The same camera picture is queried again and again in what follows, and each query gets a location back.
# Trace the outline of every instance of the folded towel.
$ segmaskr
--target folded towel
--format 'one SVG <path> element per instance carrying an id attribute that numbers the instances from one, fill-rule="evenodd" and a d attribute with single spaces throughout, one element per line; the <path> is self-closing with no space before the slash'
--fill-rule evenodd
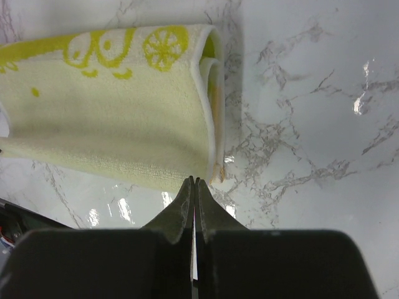
<path id="1" fill-rule="evenodd" d="M 190 175 L 223 179 L 223 79 L 220 36 L 208 25 L 2 45 L 2 156 L 164 191 Z"/>

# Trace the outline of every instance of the yellow printed design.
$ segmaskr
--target yellow printed design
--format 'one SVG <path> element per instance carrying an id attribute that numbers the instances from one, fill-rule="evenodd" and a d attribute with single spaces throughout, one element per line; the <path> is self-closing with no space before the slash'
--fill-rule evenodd
<path id="1" fill-rule="evenodd" d="M 105 68 L 119 69 L 128 55 L 134 32 L 135 28 L 125 30 L 121 47 L 118 40 L 120 36 L 104 30 L 6 45 L 0 47 L 0 73 L 6 73 L 6 68 L 18 71 L 16 63 L 21 60 L 61 50 L 65 63 L 84 69 L 82 74 L 93 78 L 99 73 L 90 68 L 90 59 L 94 54 Z M 132 70 L 125 68 L 123 72 L 118 70 L 112 74 L 118 79 L 129 79 L 132 77 Z"/>
<path id="2" fill-rule="evenodd" d="M 183 26 L 166 26 L 155 29 L 143 43 L 148 65 L 167 72 L 188 48 L 188 32 Z"/>

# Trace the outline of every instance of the yellow towel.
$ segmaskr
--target yellow towel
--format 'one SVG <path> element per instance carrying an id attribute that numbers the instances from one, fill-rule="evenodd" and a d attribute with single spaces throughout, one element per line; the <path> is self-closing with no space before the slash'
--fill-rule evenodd
<path id="1" fill-rule="evenodd" d="M 213 26 L 93 31 L 0 46 L 4 157 L 177 191 L 223 179 L 223 52 Z"/>

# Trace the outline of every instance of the white marble surface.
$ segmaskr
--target white marble surface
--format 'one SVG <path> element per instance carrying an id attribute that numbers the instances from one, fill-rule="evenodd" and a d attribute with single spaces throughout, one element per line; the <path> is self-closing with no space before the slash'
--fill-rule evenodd
<path id="1" fill-rule="evenodd" d="M 346 232 L 389 299 L 399 297 L 398 14 L 397 0 L 0 0 L 0 42 L 216 24 L 227 180 L 215 198 L 250 228 Z M 72 227 L 140 227 L 174 194 L 2 159 L 0 196 Z"/>

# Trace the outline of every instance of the towel fold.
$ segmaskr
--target towel fold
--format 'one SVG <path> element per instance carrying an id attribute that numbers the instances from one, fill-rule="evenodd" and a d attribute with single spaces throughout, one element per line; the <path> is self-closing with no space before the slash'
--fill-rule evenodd
<path id="1" fill-rule="evenodd" d="M 223 51 L 213 26 L 93 31 L 0 46 L 3 157 L 177 191 L 223 180 Z"/>

